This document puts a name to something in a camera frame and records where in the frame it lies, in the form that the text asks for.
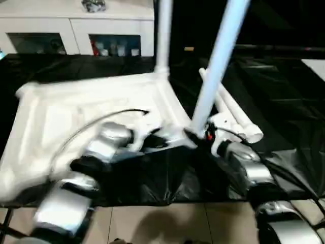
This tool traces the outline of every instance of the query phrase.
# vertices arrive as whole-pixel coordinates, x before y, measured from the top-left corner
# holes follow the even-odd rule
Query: red object
[[[96,47],[95,42],[94,41],[90,41],[90,42],[91,42],[91,47],[92,47],[93,55],[99,56],[100,55],[100,51]]]

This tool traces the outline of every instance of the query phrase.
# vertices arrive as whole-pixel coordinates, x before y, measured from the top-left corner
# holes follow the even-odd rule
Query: white plastic panel
[[[148,73],[57,84],[28,83],[21,87],[17,92],[19,108],[0,162],[0,202],[43,183],[58,148],[87,122],[104,114],[145,109],[164,123],[187,126],[190,119],[171,86],[155,78],[154,73]],[[139,112],[128,112],[109,120],[131,126],[141,116]],[[77,137],[58,157],[54,178],[69,171],[69,162],[82,153],[98,126]]]

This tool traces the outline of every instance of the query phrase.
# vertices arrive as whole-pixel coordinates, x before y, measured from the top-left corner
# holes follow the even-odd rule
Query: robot
[[[191,125],[188,129],[181,128],[180,133],[183,133],[183,142],[189,148],[200,147],[203,153],[223,158],[224,163],[218,166],[230,180],[232,191],[247,199],[255,211],[261,244],[320,244],[323,242],[318,233],[295,210],[277,183],[275,168],[267,164],[245,138],[232,130],[221,128],[217,120],[208,119],[249,2],[228,1]],[[168,5],[168,1],[161,1],[161,12],[168,12],[159,27],[162,33],[168,33],[170,28],[171,8]],[[160,42],[169,43],[169,34],[163,36],[166,42],[163,42],[163,38]],[[158,73],[168,73],[167,47],[158,46]],[[82,156],[70,163],[70,177],[57,182],[41,202],[30,237],[22,238],[17,243],[81,243],[95,212],[93,203],[101,193],[100,173],[110,163],[116,162],[117,157],[118,160],[142,157],[137,151],[143,148],[145,139],[156,131],[159,128],[138,130],[114,122],[104,123]],[[220,132],[224,132],[224,137],[220,137]],[[168,136],[160,136],[166,144],[157,150],[167,152],[179,146],[168,143]],[[128,151],[130,145],[135,145],[131,148],[136,150]]]
[[[191,143],[211,153],[216,130],[213,123],[208,123],[203,138],[189,129],[184,129],[184,133]],[[95,212],[93,202],[101,192],[100,173],[115,157],[124,154],[129,144],[146,139],[137,133],[124,125],[104,123],[82,157],[70,163],[71,177],[60,180],[40,204],[30,237],[17,244],[81,243]],[[230,179],[233,191],[245,197],[254,209],[261,244],[322,243],[318,233],[286,200],[285,192],[251,147],[226,139],[218,143],[216,155],[224,159],[225,164],[219,167]]]

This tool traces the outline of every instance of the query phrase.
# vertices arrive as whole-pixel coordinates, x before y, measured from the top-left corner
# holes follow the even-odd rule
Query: white cabinet
[[[138,50],[141,56],[153,56],[153,21],[72,19],[71,24],[81,54],[93,55],[94,43],[100,42],[109,52],[111,46],[117,45],[125,55]]]
[[[70,21],[64,18],[0,18],[0,46],[4,53],[43,53],[54,46],[66,54],[79,53]]]
[[[153,0],[106,0],[106,6],[87,13],[81,0],[0,0],[0,47],[4,53],[94,55],[99,43],[109,55],[119,46],[126,55],[153,56]]]

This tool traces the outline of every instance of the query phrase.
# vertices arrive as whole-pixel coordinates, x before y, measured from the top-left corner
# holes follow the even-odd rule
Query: object on cabinet
[[[100,52],[99,52],[98,48],[96,47],[94,41],[91,41],[91,47],[92,47],[93,55],[99,56]]]
[[[106,10],[105,0],[82,0],[81,3],[89,13],[102,12]]]
[[[0,48],[0,60],[3,59],[4,57],[5,57],[5,53]]]
[[[140,51],[137,48],[131,49],[132,56],[139,56]]]
[[[8,36],[18,53],[66,54],[58,33],[9,33]]]
[[[89,35],[99,55],[112,57],[141,55],[141,37],[133,35]]]

